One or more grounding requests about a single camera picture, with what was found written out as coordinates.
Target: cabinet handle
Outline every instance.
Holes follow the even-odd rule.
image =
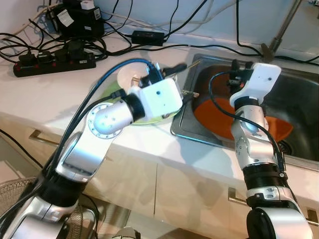
[[[236,189],[234,189],[234,188],[228,188],[228,200],[230,202],[238,203],[240,205],[245,205],[248,207],[245,200],[242,200],[240,198],[236,198]],[[308,218],[306,218],[307,222],[310,225],[319,227],[319,222],[318,222],[318,217],[317,217],[316,211],[308,209],[307,213],[308,213]]]
[[[314,211],[314,210],[308,209],[308,210],[307,210],[307,213],[308,213],[308,218],[306,218],[307,222],[308,222],[310,225],[319,227],[317,212]]]
[[[57,147],[59,145],[59,143],[57,143],[57,142],[54,142],[54,141],[39,137],[40,134],[41,134],[41,131],[36,129],[29,136],[29,139],[32,139],[32,140],[35,140],[35,141],[38,141],[38,142],[42,142],[42,143],[46,143],[46,144],[49,144],[49,145],[54,146],[54,147]]]
[[[234,188],[228,188],[228,200],[230,202],[238,203],[240,205],[245,205],[248,207],[246,200],[236,198],[236,189],[234,189]]]

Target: kitchen sink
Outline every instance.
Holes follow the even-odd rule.
[[[232,59],[196,54],[184,90],[199,92],[199,98],[188,102],[174,117],[171,132],[174,135],[202,143],[234,149],[234,141],[220,137],[199,122],[195,109],[209,99],[208,81],[218,72],[230,70]],[[272,91],[266,95],[262,107],[267,116],[284,120],[293,130],[279,142],[282,151],[289,155],[287,163],[318,171],[319,169],[319,76],[318,74],[291,69],[282,69]],[[215,95],[229,98],[229,89],[224,84],[213,86]]]

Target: sink drain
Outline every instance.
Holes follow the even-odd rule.
[[[284,154],[292,155],[293,149],[286,141],[281,140],[278,142],[278,145]]]

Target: black power brick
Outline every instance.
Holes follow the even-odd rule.
[[[150,46],[163,46],[164,33],[154,31],[134,31],[132,36],[133,44],[147,44]]]

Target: white countertop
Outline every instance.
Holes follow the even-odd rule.
[[[125,46],[118,38],[108,38],[109,51]],[[119,57],[109,57],[98,62],[94,69],[62,72],[17,78],[12,64],[0,63],[0,117],[10,118],[44,132],[62,135],[79,104],[91,86],[111,67],[130,58],[146,58],[165,66],[180,62],[191,63],[194,54],[204,53],[225,58],[252,60],[222,50],[169,48],[155,52],[131,52]],[[318,73],[318,68],[292,62],[275,61],[281,67]],[[181,87],[187,72],[178,76]],[[95,95],[99,98],[106,86],[116,80],[116,73],[104,83]],[[160,123],[126,127],[113,142],[112,150],[121,150],[147,160],[195,170],[203,177],[214,178],[236,185],[243,174],[234,151],[178,138],[170,133],[172,119]],[[319,201],[319,173],[287,165],[290,186],[298,196]]]

